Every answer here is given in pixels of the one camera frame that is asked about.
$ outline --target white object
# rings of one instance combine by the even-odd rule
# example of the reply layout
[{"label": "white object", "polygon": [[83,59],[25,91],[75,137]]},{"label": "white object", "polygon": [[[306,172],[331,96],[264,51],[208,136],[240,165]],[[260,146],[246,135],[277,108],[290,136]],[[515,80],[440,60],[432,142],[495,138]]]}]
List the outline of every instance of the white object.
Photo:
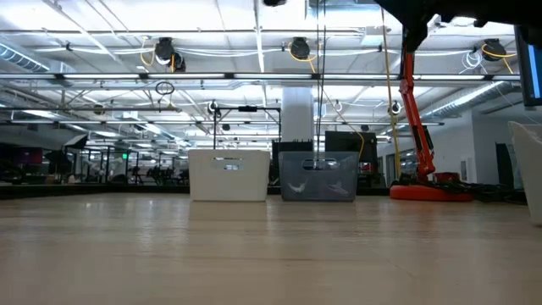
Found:
[{"label": "white object", "polygon": [[509,122],[517,163],[521,171],[531,221],[542,225],[542,125]]},{"label": "white object", "polygon": [[191,198],[195,201],[265,201],[269,162],[269,152],[190,150]]}]

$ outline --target translucent plastic bin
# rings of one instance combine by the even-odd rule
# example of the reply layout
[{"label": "translucent plastic bin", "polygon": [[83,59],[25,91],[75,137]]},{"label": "translucent plastic bin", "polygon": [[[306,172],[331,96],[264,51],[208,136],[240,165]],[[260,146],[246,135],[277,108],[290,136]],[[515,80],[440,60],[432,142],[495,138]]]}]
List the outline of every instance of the translucent plastic bin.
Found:
[{"label": "translucent plastic bin", "polygon": [[280,191],[285,201],[353,202],[357,152],[281,152]]}]

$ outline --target floor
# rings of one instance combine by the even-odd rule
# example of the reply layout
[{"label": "floor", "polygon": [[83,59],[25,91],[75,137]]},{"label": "floor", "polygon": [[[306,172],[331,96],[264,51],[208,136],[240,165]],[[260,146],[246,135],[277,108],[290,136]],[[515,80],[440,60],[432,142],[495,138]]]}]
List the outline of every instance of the floor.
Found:
[{"label": "floor", "polygon": [[542,228],[508,204],[0,202],[0,303],[542,304]]}]

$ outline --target ceiling beam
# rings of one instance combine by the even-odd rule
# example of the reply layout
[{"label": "ceiling beam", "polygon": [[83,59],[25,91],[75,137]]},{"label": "ceiling beam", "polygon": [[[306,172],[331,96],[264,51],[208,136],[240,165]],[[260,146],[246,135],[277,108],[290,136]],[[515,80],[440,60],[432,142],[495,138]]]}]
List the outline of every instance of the ceiling beam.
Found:
[{"label": "ceiling beam", "polygon": [[55,12],[57,12],[57,14],[61,15],[62,17],[64,17],[65,19],[67,19],[69,22],[71,22],[78,30],[79,30],[79,33],[82,34],[83,36],[85,36],[86,38],[88,38],[88,40],[90,40],[92,43],[94,43],[97,47],[99,47],[100,49],[102,49],[105,53],[107,53],[109,55],[109,57],[111,57],[115,62],[121,64],[123,67],[125,67],[128,71],[131,71],[130,68],[128,68],[122,61],[122,59],[120,59],[117,55],[113,54],[111,51],[109,51],[105,46],[103,46],[96,38],[94,38],[87,30],[85,30],[85,28],[83,28],[81,25],[79,25],[77,23],[77,21],[73,20],[71,17],[69,17],[63,10],[62,8],[56,4],[56,3],[52,3],[51,1],[49,0],[41,0],[42,2],[44,2],[49,8],[51,8],[52,10],[54,10]]}]

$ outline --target white ceiling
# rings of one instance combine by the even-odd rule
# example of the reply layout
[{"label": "white ceiling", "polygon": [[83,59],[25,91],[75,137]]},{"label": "white ceiling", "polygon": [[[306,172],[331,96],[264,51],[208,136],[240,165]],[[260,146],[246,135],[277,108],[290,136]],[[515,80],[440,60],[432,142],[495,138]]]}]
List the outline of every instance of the white ceiling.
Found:
[{"label": "white ceiling", "polygon": [[[157,33],[157,31],[170,31],[167,36],[174,38],[176,47],[199,50],[196,53],[205,50],[254,52],[253,55],[236,58],[184,53],[187,72],[258,73],[262,68],[256,53],[257,35],[254,30],[257,22],[253,0],[61,0],[58,3],[62,6],[62,10],[85,30],[102,31],[93,34],[93,37],[111,52],[139,49],[146,35],[151,38],[150,41],[147,41],[147,45],[151,46],[160,36],[166,36]],[[310,73],[309,63],[295,61],[288,52],[280,51],[281,46],[287,45],[293,36],[306,37],[311,48],[316,48],[318,41],[315,32],[317,22],[314,19],[305,18],[304,1],[290,0],[286,5],[277,8],[268,8],[259,4],[258,11],[258,22],[263,31],[264,71]],[[389,29],[389,48],[395,51],[390,54],[390,62],[393,63],[398,58],[397,52],[401,48],[401,25],[389,14],[386,14],[385,18],[385,25]],[[325,24],[328,30],[326,34],[328,38],[326,40],[327,50],[341,53],[341,56],[326,56],[326,73],[383,74],[385,72],[384,53],[344,54],[349,51],[355,53],[361,50],[375,49],[382,43],[382,20],[379,11],[340,16],[330,15],[325,20]],[[110,33],[111,30],[117,31],[117,34],[113,35]],[[416,73],[460,73],[465,69],[462,64],[462,59],[465,56],[463,53],[437,57],[424,56],[422,53],[470,50],[485,38],[499,38],[508,51],[515,51],[512,26],[488,24],[484,28],[478,29],[472,27],[472,21],[469,19],[455,19],[446,27],[437,27],[430,31],[429,38],[420,47],[422,52],[417,56]],[[78,32],[76,25],[60,16],[41,0],[2,1],[0,42],[22,47],[36,58],[65,62],[77,72],[143,72],[137,68],[143,65],[139,54],[119,55],[122,62],[119,63],[107,54],[71,53],[65,50],[39,52],[52,47],[63,47],[66,42],[69,42],[71,47],[99,50],[91,40]],[[144,56],[150,59],[151,54],[145,53]],[[490,73],[504,74],[506,72],[503,70],[505,67],[501,62],[484,61],[483,65]],[[148,69],[151,72],[164,72],[165,70],[163,66],[156,63]],[[24,72],[3,61],[0,61],[0,70]],[[391,72],[397,73],[398,70],[398,67],[395,66]],[[482,73],[482,71],[472,69],[464,71],[464,73]],[[453,86],[417,86],[415,96],[418,106],[425,108],[457,89]],[[344,115],[348,119],[386,120],[388,90],[384,86],[375,86],[367,90],[363,86],[326,86],[325,90],[333,100],[336,99],[342,103],[357,103],[357,105],[345,107]],[[361,96],[358,96],[361,90],[365,91]],[[279,104],[273,103],[275,100],[281,99],[281,92],[281,86],[267,86],[266,94],[269,106],[279,106]],[[393,99],[401,99],[398,87],[392,87],[391,92]],[[55,100],[60,97],[59,91],[39,91],[38,93]],[[71,97],[76,93],[77,91],[68,91]],[[263,100],[261,86],[241,86],[234,90],[188,90],[186,93],[200,104],[198,107],[202,111],[206,107],[205,102],[211,100],[227,104],[262,104]],[[99,102],[108,101],[112,97],[115,97],[113,105],[149,103],[148,98],[141,91],[91,91],[86,94],[87,100],[76,99],[74,105],[91,104],[88,99]],[[186,105],[188,103],[178,93],[175,93],[171,100],[173,104]],[[187,114],[197,115],[193,107],[180,107]],[[149,120],[167,120],[175,119],[177,114],[152,111],[140,113],[140,116]],[[243,116],[246,117],[246,114],[232,114],[233,118],[242,118]],[[263,114],[252,114],[251,117],[265,118]],[[328,110],[328,117],[325,119],[336,119],[332,109]],[[175,132],[177,127],[165,126],[165,128]],[[182,130],[198,129],[183,127]],[[276,133],[277,130],[270,125],[269,132]]]}]

